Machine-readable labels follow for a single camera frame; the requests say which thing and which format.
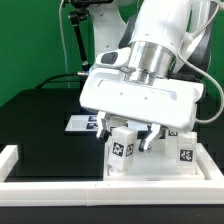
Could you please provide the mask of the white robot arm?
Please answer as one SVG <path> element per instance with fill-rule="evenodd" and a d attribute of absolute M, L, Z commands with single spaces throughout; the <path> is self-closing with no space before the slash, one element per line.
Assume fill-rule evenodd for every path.
<path fill-rule="evenodd" d="M 146 151 L 164 130 L 188 133 L 200 122 L 204 86 L 177 77 L 184 65 L 207 75 L 189 58 L 221 8 L 221 0 L 144 0 L 128 45 L 97 55 L 80 96 L 97 113 L 99 139 L 115 134 L 112 119 L 135 121 L 151 127 Z"/>

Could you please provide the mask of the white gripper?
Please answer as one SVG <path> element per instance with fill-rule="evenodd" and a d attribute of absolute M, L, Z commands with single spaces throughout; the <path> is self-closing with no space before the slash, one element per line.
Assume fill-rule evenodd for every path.
<path fill-rule="evenodd" d="M 138 150 L 150 151 L 164 128 L 187 133 L 196 120 L 204 86 L 170 79 L 174 55 L 162 46 L 134 46 L 101 53 L 80 95 L 82 107 L 98 112 L 97 138 L 107 140 L 110 116 L 147 124 Z"/>

